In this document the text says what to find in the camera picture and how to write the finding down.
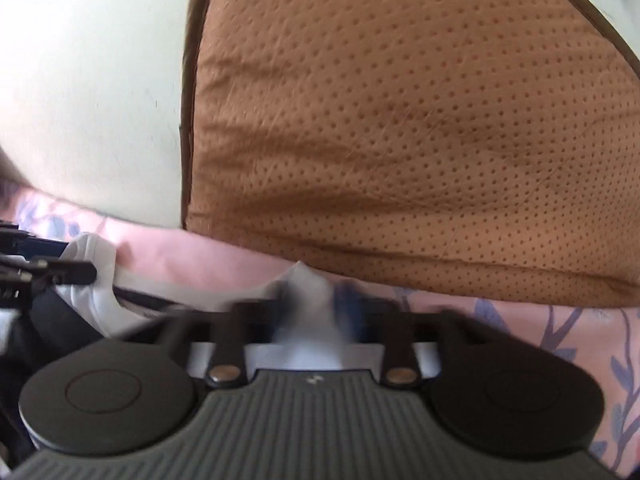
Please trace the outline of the pink floral bedsheet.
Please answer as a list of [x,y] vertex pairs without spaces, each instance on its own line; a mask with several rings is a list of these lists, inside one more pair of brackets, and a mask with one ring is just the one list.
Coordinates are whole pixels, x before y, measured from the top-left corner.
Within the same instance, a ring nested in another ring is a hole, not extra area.
[[634,479],[639,312],[349,281],[1,185],[6,479]]

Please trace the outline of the brown perforated cushion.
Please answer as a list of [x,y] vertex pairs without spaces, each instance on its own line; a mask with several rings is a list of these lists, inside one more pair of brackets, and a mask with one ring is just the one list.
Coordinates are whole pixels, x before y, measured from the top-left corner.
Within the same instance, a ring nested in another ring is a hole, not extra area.
[[190,0],[184,227],[452,296],[639,302],[639,58],[589,0]]

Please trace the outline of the white garment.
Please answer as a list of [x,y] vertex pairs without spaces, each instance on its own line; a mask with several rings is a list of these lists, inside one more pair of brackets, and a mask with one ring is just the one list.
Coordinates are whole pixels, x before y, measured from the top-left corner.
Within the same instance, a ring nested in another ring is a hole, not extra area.
[[284,285],[293,296],[293,315],[273,344],[248,349],[250,374],[276,370],[374,370],[382,363],[379,344],[357,344],[344,335],[333,312],[334,285],[306,264],[295,263],[273,281],[234,292],[204,292],[142,278],[116,264],[107,240],[82,234],[66,246],[64,260],[89,261],[98,271],[90,286],[60,286],[56,292],[81,318],[105,337],[139,327],[166,310],[224,312],[241,299],[268,299]]

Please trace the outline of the black small garment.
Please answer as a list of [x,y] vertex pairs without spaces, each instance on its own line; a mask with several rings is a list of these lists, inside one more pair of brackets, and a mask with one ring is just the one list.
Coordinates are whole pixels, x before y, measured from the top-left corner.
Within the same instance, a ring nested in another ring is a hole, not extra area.
[[48,289],[26,311],[1,309],[1,474],[35,452],[18,400],[35,372],[63,356],[144,324],[172,304],[141,292],[113,295]]

